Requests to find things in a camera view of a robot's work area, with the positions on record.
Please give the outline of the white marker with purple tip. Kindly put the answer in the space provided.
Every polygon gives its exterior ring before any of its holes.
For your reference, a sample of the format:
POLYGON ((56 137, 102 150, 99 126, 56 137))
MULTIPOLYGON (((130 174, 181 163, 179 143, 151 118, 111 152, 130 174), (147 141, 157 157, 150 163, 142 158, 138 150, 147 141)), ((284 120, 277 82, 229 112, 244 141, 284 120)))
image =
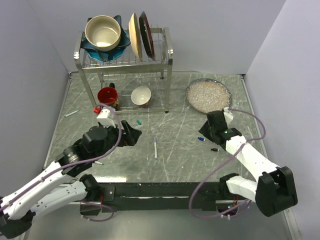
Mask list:
POLYGON ((153 145, 154 145, 154 159, 158 159, 158 148, 157 148, 157 137, 153 138, 153 145))

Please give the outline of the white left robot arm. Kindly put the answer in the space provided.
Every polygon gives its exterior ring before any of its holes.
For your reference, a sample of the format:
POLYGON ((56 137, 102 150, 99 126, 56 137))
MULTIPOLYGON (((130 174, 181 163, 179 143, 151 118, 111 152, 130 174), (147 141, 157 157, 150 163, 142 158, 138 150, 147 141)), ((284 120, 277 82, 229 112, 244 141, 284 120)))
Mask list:
POLYGON ((92 167, 116 147, 134 146, 142 131, 127 121, 117 126, 93 126, 58 155, 43 172, 14 193, 0 199, 0 232, 14 239, 27 232, 42 216, 75 201, 93 201, 101 187, 91 174, 65 188, 59 186, 92 167))

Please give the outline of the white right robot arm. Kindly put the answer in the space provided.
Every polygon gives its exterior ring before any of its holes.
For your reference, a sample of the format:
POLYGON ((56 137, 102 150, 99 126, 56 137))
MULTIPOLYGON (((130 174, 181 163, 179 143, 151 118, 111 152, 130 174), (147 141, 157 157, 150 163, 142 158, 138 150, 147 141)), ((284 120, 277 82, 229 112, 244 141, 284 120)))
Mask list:
POLYGON ((206 121, 199 132, 234 155, 254 178, 249 180, 237 173, 221 177, 218 192, 222 198, 242 196, 256 203, 266 217, 298 204, 293 172, 264 157, 236 128, 228 128, 225 122, 213 124, 206 121))

